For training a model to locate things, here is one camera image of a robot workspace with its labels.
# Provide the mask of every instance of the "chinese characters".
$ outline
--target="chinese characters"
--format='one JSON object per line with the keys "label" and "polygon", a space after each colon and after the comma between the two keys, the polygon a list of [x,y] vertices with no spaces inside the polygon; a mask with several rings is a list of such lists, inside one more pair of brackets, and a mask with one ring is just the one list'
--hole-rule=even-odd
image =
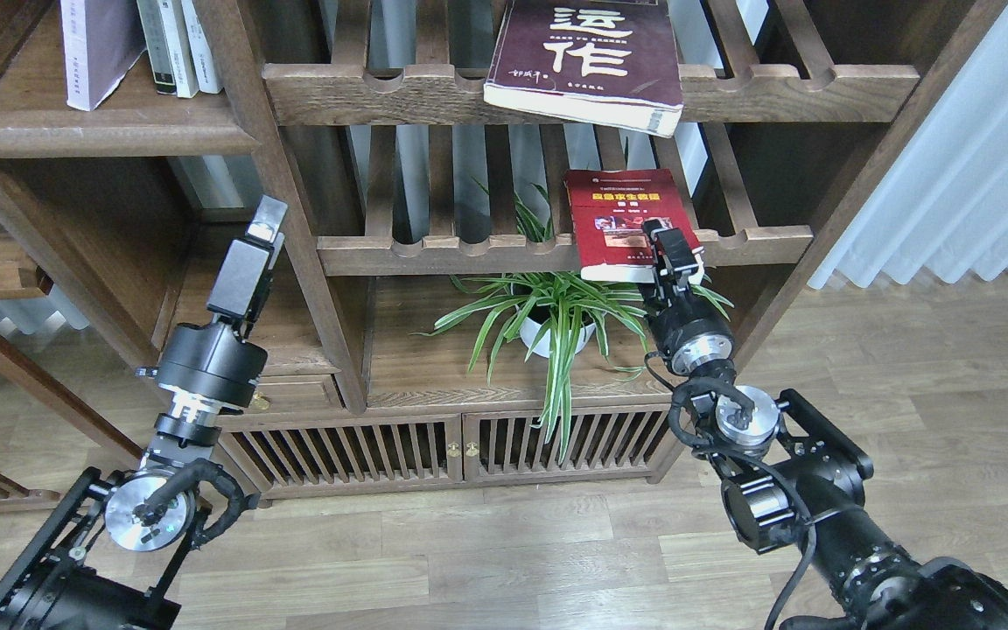
{"label": "chinese characters", "polygon": [[581,76],[604,75],[626,77],[628,71],[621,65],[625,56],[632,55],[625,49],[631,30],[621,28],[625,17],[620,11],[606,9],[572,9],[554,7],[553,21],[549,24],[552,35],[544,41],[543,48],[554,53],[552,70],[561,73],[568,56],[581,59]]}

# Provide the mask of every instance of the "book spine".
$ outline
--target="book spine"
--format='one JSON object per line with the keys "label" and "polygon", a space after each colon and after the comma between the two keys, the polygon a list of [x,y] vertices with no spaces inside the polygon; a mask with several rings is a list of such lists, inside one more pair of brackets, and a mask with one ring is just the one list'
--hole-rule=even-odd
{"label": "book spine", "polygon": [[197,72],[197,85],[203,92],[220,95],[223,87],[220,77],[216,76],[216,65],[213,64],[213,52],[209,50],[209,39],[201,28],[201,17],[197,16],[197,8],[193,0],[181,0],[184,11],[184,25],[188,29],[188,51],[193,53],[193,68]]}
{"label": "book spine", "polygon": [[157,12],[161,13],[161,27],[165,35],[165,47],[169,49],[169,65],[173,83],[176,84],[176,95],[181,99],[192,99],[197,93],[197,75],[193,71],[190,33],[184,29],[180,0],[157,0]]}
{"label": "book spine", "polygon": [[512,20],[512,11],[515,9],[515,0],[508,0],[507,8],[504,11],[504,19],[501,20],[501,32],[496,36],[496,47],[493,48],[493,61],[488,66],[488,79],[485,85],[496,84],[496,72],[500,69],[501,51],[504,49],[504,38],[507,35],[507,25]]}
{"label": "book spine", "polygon": [[87,0],[60,0],[60,29],[65,39],[65,84],[69,107],[92,111],[88,68]]}
{"label": "book spine", "polygon": [[156,0],[137,0],[142,32],[147,36],[147,55],[155,79],[155,90],[159,95],[175,95],[173,71],[169,67],[169,48],[165,47],[165,33],[161,27],[161,12]]}

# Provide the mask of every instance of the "wooden floor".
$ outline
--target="wooden floor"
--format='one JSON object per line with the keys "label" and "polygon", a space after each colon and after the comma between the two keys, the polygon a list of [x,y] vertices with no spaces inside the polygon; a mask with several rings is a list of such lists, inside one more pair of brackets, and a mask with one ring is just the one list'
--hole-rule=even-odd
{"label": "wooden floor", "polygon": [[[133,438],[159,399],[95,334],[17,339]],[[795,387],[876,462],[868,509],[926,560],[956,555],[1008,587],[1008,278],[806,292],[741,382]],[[0,379],[0,470],[64,490],[90,448]],[[43,514],[0,514],[0,577]],[[137,587],[165,552],[97,545]],[[185,561],[179,627],[753,629],[797,559],[733,537],[717,481],[667,478],[280,501]],[[836,614],[808,574],[786,614]]]}

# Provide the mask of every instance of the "dark red book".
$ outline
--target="dark red book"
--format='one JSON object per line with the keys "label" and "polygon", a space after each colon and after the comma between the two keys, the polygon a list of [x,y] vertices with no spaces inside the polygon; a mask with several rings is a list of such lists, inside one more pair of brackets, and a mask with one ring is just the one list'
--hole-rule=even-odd
{"label": "dark red book", "polygon": [[676,55],[666,0],[509,0],[485,103],[669,138]]}
{"label": "dark red book", "polygon": [[652,282],[652,249],[641,230],[648,219],[682,231],[691,251],[703,247],[667,168],[569,170],[564,180],[585,279]]}

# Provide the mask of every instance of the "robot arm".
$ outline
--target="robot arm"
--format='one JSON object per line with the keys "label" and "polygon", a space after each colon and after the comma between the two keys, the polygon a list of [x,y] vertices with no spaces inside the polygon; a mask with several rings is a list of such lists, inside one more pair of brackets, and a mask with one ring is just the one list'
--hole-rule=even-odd
{"label": "robot arm", "polygon": [[[240,414],[251,403],[267,362],[267,351],[248,338],[267,301],[285,210],[263,198],[217,275],[208,303],[212,321],[178,324],[157,367],[140,368],[139,375],[172,392],[172,402],[157,415],[139,468],[107,480],[96,469],[81,474],[0,581],[0,627],[168,630],[180,606],[165,600],[165,591],[185,554],[255,507],[259,495],[245,497],[236,479],[209,458],[221,433],[216,417]],[[200,502],[204,481],[229,503],[211,527],[205,526],[209,508]],[[104,529],[129,550],[179,542],[155,586],[141,592],[84,565]]]}
{"label": "robot arm", "polygon": [[[873,522],[863,490],[873,463],[857,444],[795,390],[773,399],[733,384],[733,335],[689,289],[700,273],[686,263],[692,248],[679,231],[649,223],[644,231],[655,254],[656,286],[641,292],[659,347],[652,355],[685,378],[668,383],[668,426],[721,478],[723,506],[741,542],[757,553],[803,547],[766,629],[776,626],[788,595],[813,564],[845,617],[791,618],[781,625],[786,630],[1008,630],[1008,591],[1001,584],[953,558],[920,565]],[[793,434],[785,415],[803,433]],[[774,442],[787,459],[769,464],[764,458]]]}

